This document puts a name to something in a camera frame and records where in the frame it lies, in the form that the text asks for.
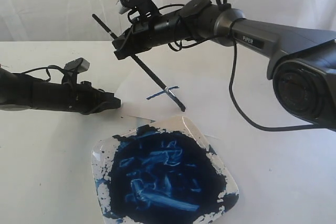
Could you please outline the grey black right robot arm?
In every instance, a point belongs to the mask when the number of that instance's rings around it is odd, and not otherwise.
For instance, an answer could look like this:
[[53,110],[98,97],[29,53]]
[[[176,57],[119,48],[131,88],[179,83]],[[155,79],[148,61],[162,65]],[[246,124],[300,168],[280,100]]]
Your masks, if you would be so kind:
[[111,29],[115,56],[135,57],[156,46],[173,51],[213,41],[225,47],[242,45],[268,58],[267,79],[275,96],[291,115],[305,125],[266,127],[247,118],[262,131],[335,130],[335,32],[307,29],[245,18],[227,0],[191,0],[162,15],[151,0],[124,0],[139,15],[121,35]]

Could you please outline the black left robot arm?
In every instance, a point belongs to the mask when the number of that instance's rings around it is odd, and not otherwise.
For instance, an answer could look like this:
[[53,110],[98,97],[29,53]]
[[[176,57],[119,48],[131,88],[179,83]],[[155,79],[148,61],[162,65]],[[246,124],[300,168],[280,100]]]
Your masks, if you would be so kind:
[[83,115],[121,107],[113,93],[92,87],[91,82],[50,83],[24,73],[1,69],[1,110],[45,110]]

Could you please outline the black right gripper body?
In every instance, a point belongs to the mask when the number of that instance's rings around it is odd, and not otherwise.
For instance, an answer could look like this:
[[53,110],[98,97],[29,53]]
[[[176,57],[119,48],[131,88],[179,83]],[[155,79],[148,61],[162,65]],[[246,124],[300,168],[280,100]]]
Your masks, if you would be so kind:
[[134,24],[127,45],[136,51],[146,51],[188,37],[186,23],[182,21],[179,12],[174,11]]

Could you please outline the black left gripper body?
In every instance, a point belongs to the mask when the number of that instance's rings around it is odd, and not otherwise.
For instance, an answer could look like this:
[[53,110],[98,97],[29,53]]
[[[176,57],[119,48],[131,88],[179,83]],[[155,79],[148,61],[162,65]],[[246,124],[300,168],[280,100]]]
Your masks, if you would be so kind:
[[96,113],[104,103],[104,92],[95,89],[89,81],[71,86],[69,83],[57,84],[39,78],[32,79],[33,109],[88,115]]

